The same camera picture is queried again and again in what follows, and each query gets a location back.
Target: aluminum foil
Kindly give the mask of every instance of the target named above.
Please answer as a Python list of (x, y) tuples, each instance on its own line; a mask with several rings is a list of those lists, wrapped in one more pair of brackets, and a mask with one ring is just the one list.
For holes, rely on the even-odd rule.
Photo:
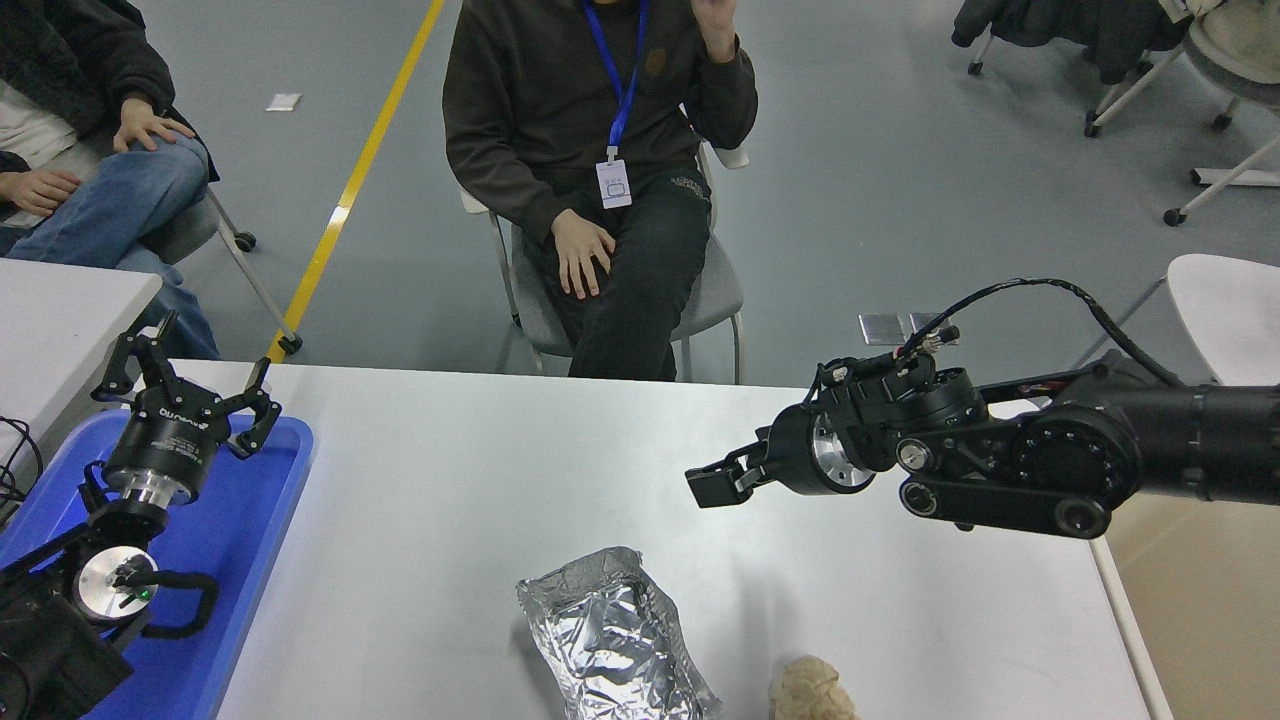
[(676, 605), (609, 547), (535, 580), (516, 596), (564, 694), (567, 720), (716, 720), (721, 701), (694, 667)]

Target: caster wheel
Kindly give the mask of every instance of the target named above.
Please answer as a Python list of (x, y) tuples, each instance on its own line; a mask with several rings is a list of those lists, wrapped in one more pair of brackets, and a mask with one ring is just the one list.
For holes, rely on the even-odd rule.
[(293, 340), (282, 337), (276, 345), (280, 346), (280, 350), (283, 350), (285, 355), (293, 355), (302, 348), (302, 336), (293, 333)]
[(238, 232), (236, 233), (236, 247), (239, 247), (241, 252), (252, 252), (257, 247), (257, 238), (251, 232)]

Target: man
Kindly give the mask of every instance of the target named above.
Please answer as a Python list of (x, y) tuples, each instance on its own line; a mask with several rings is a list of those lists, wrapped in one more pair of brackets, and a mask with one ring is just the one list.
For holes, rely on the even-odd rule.
[(128, 3), (0, 3), (0, 255), (159, 274), (138, 324), (178, 310), (169, 352), (218, 359), (182, 275), (138, 242), (200, 201), (212, 172), (173, 96)]
[(676, 377), (671, 331), (710, 234), (699, 136), (737, 147), (755, 122), (736, 5), (462, 5), (444, 79), (449, 164), (525, 231), (575, 343), (571, 375)]

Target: hand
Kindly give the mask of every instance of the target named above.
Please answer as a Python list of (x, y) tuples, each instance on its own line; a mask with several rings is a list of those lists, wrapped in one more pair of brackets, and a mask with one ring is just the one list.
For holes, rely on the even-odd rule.
[(0, 200), (8, 200), (37, 218), (52, 215), (77, 187), (79, 178), (67, 170), (0, 173)]
[(713, 63), (727, 63), (733, 59), (736, 47), (733, 38), (733, 12), (737, 0), (690, 0), (698, 29), (707, 44), (707, 55)]
[(556, 252), (561, 260), (561, 288), (564, 295), (575, 293), (579, 300), (600, 295), (600, 283), (595, 278), (594, 258), (608, 273), (612, 269), (609, 255), (617, 247), (613, 237), (600, 225), (584, 220), (577, 213), (564, 210), (552, 222), (552, 234), (556, 236)]
[(120, 129), (111, 140), (111, 146), (116, 152), (128, 152), (131, 142), (141, 142), (147, 150), (160, 147), (151, 135), (159, 135), (165, 142), (178, 142), (178, 136), (172, 131), (178, 131), (187, 137), (196, 137), (195, 131), (178, 120), (157, 118), (151, 102), (131, 95), (120, 105)]

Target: blue tray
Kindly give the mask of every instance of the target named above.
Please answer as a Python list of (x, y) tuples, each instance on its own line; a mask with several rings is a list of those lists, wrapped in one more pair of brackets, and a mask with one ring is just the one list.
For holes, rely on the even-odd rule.
[[(0, 565), (8, 565), (84, 520), (76, 486), (84, 465), (106, 460), (129, 419), (127, 410), (100, 413), (67, 438), (58, 456), (0, 536)], [(247, 415), (230, 418), (246, 429)], [(207, 573), (220, 593), (209, 625), (180, 641), (140, 638), (124, 651), (133, 676), (86, 715), (93, 720), (205, 720), (218, 714), (244, 635), (284, 541), (311, 460), (311, 428), (280, 418), (262, 451), (237, 460), (223, 447), (200, 500), (169, 507), (168, 529), (148, 552), (161, 570)], [(200, 593), (166, 591), (151, 602), (152, 621), (184, 625)]]

